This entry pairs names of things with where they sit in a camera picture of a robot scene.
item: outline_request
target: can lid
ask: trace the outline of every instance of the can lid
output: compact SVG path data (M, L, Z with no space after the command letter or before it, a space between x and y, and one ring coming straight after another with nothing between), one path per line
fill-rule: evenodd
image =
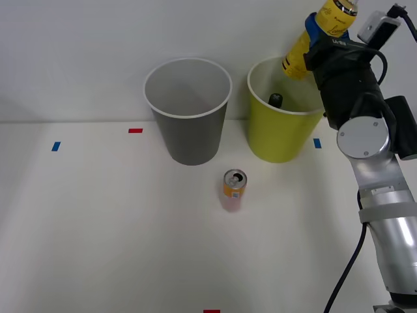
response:
M232 189L241 189L246 186L248 178L241 170L229 170L224 174L224 183Z

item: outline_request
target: yellow bottle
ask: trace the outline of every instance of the yellow bottle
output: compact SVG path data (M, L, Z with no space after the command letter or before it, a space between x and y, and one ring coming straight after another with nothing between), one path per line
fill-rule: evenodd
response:
M315 16L317 25L329 36L340 37L353 24L358 14L358 0L326 0ZM282 62L284 73L296 80L307 74L304 54L308 53L310 38L304 31Z

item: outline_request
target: bucket rim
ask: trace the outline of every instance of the bucket rim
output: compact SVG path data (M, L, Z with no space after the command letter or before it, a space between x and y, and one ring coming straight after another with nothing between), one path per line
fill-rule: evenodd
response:
M253 70L255 70L256 67L258 67L261 63L267 62L269 60L272 59L283 59L284 57L268 57L256 64L254 64L254 66L251 67L251 69L249 70L249 74L247 77L247 82L248 82L248 88L250 90L250 93L252 94L252 96L255 97L256 100L258 100L261 104L263 104L264 106L266 106L267 108L270 108L271 110L274 110L276 112L280 112L280 113L284 113L284 114L290 114L290 115L313 115L313 114L317 114L320 112L323 112L324 109L323 108L319 108L319 109L315 109L313 111L307 111L307 112L292 112L292 111L287 111L287 110L282 110L282 109L278 109L275 108L269 104L267 104L265 101L263 101L261 98L258 97L258 95L255 93L255 91L253 91L251 83L250 83L250 77L252 75Z
M170 63L174 63L174 62L177 62L177 61L184 61L184 60L197 60L197 61L202 61L202 62L210 63L210 64L218 67L220 70L223 71L223 73L226 75L227 79L229 80L230 87L229 87L229 93L228 93L228 95L226 96L225 100L219 106L216 106L215 108L211 109L210 111L207 111L207 112L204 112L204 113L200 113L200 114L195 114L195 115L175 115L175 114L170 114L170 113L164 112L164 111L156 108L155 106L153 106L151 104L151 102L149 101L148 97L146 96L146 84L147 84L149 78L157 70L159 70L160 68L162 68L162 67L164 67L164 66L166 66L166 65L168 65ZM214 61L211 61L211 60L208 60L208 59L203 59L201 57L179 57L179 58L176 58L176 59L171 59L171 60L168 60L166 62L163 62L162 64L158 65L153 70L151 70L151 72L146 76L145 83L143 84L143 96L145 97L145 100L148 102L148 105L152 108L152 110L158 112L159 114L162 114L162 115L167 116L167 117L172 117L174 119L197 119L198 117L204 117L204 116L210 115L211 113L214 113L214 112L220 110L222 107L224 107L227 104L227 102L229 101L229 99L230 99L230 96L231 96L231 93L232 93L232 89L233 89L233 82L232 82L232 79L230 77L230 74L228 73L228 71L226 71L226 69L224 69L224 67L222 67L218 63L216 63Z

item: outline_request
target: red tape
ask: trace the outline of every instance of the red tape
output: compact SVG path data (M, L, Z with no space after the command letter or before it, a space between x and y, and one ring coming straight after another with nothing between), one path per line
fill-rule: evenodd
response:
M143 128L129 128L129 134L141 134Z

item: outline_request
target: white wall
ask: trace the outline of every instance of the white wall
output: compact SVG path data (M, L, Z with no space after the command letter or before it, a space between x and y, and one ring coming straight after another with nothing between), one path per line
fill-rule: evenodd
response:
M361 0L352 34L394 0ZM408 5L417 22L417 1ZM235 85L227 117L244 117L251 64L290 48L323 0L0 0L0 121L152 119L141 94L157 64L200 56ZM405 25L383 49L385 96L417 113L417 45Z

